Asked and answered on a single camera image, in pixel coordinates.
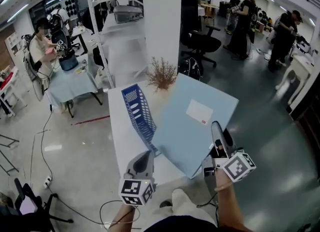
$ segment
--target light blue tablecloth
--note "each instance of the light blue tablecloth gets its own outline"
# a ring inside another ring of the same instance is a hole
[[[63,71],[61,66],[54,70],[47,93],[55,107],[59,107],[60,103],[72,100],[79,95],[95,93],[98,90],[95,81],[98,67],[94,63],[92,55],[84,54],[77,57],[77,60],[79,61],[78,66],[70,71]],[[87,61],[86,70],[75,74],[75,71],[82,66],[83,60]]]

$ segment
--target wooden wall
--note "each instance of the wooden wall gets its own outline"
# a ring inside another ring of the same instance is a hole
[[[11,24],[0,32],[0,70],[5,69],[8,65],[14,66],[14,62],[8,52],[5,39],[15,32],[14,25]]]

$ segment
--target blue folder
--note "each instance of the blue folder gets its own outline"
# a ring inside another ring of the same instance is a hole
[[[234,97],[179,74],[152,143],[192,179],[212,148],[212,122],[224,130],[237,104]]]

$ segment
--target power socket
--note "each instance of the power socket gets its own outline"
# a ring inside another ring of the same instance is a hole
[[[52,182],[52,177],[51,175],[49,175],[44,181],[43,188],[47,189],[50,186],[51,182]]]

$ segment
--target black and white marker cube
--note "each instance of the black and white marker cube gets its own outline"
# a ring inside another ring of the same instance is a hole
[[[248,154],[237,152],[222,165],[222,168],[233,182],[237,182],[257,167]]]
[[[145,206],[153,192],[150,180],[120,179],[119,195],[126,205]]]

